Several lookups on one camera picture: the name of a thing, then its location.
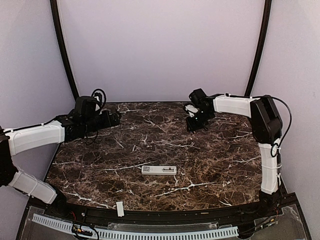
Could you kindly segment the left black frame post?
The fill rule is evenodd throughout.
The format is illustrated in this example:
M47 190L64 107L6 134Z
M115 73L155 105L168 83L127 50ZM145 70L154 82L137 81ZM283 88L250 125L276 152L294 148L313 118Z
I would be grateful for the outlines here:
M68 81L72 96L74 100L76 100L80 95L79 95L78 88L76 86L76 81L72 72L72 67L71 67L69 56L67 53L67 48L66 48L64 34L63 34L63 28L62 28L60 14L59 14L58 1L50 0L49 2L50 2L51 15L52 15L52 20L53 20L53 25L54 25L56 39L59 47L60 56L62 59L62 63L64 66L64 70L66 73L67 81Z

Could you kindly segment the white remote control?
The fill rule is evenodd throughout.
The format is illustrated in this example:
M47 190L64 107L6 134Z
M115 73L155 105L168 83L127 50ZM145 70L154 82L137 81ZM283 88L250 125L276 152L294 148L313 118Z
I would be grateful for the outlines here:
M143 165L141 168L142 175L155 175L155 176L175 176L177 174L176 166L154 166Z

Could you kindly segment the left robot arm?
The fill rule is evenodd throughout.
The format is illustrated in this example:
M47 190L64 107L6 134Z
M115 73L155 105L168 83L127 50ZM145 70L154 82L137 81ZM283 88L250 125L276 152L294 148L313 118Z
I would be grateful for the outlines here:
M51 205L60 218L67 218L70 206L53 186L15 166L12 157L38 147L71 142L98 133L101 129L120 124L121 113L104 110L105 97L95 93L76 99L75 107L68 114L32 126L0 130L0 184L19 190Z

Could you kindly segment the white battery cover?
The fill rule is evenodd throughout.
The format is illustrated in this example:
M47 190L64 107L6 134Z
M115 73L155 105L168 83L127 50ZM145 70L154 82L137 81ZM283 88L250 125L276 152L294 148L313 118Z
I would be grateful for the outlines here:
M117 216L120 218L125 215L123 201L116 202L116 211L117 211Z

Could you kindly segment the right black frame post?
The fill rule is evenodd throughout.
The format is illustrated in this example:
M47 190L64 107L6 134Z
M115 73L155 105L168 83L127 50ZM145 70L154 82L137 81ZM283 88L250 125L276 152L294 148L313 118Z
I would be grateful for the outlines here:
M244 92L245 97L249 97L252 94L252 91L254 88L254 84L256 81L256 77L258 74L258 70L259 70L259 66L260 66L260 62L263 54L266 35L268 31L271 7L272 7L272 0L265 0L256 51L255 51L250 75L248 78L247 86Z

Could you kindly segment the black front rail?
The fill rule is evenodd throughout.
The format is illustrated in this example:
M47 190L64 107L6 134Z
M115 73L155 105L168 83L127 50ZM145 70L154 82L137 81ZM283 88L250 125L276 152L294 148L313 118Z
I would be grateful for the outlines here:
M124 216L119 217L117 210L90 207L68 203L68 208L75 213L75 220L92 226L107 226L109 223L134 225L183 225L217 222L220 225L245 225L261 218L258 214L241 212L253 211L258 202L189 211L133 211L125 210Z

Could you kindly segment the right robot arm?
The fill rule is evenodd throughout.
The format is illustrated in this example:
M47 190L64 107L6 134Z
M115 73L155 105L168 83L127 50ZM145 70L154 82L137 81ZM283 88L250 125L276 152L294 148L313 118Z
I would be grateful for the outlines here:
M255 205L255 213L266 217L275 208L269 198L279 193L281 181L281 145L286 132L275 101L282 100L270 95L237 96L217 93L211 96L199 88L189 95L190 103L185 104L188 113L186 127L188 132L206 129L209 120L217 113L234 114L248 118L253 138L258 143L261 156L262 182L260 196L264 199Z

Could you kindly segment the black frame post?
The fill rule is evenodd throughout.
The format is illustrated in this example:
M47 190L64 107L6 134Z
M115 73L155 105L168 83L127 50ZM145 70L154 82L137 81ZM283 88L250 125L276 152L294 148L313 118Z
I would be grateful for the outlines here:
M266 35L268 31L271 7L272 7L272 0L265 0L256 51L255 51L250 75L248 78L247 86L244 92L245 97L249 97L252 94L252 91L254 88L254 84L256 81L256 77L258 74L258 70L259 70L259 66L260 66L260 62L263 54Z
M60 56L62 59L62 63L64 66L64 70L66 73L67 81L68 81L72 96L74 100L76 100L80 95L79 95L78 88L76 86L76 81L72 72L72 67L71 67L69 56L67 53L67 48L66 48L64 34L63 34L63 28L62 28L60 14L59 14L58 1L50 0L49 2L50 2L51 15L52 15L52 20L53 20L53 25L54 25L56 39L59 47Z

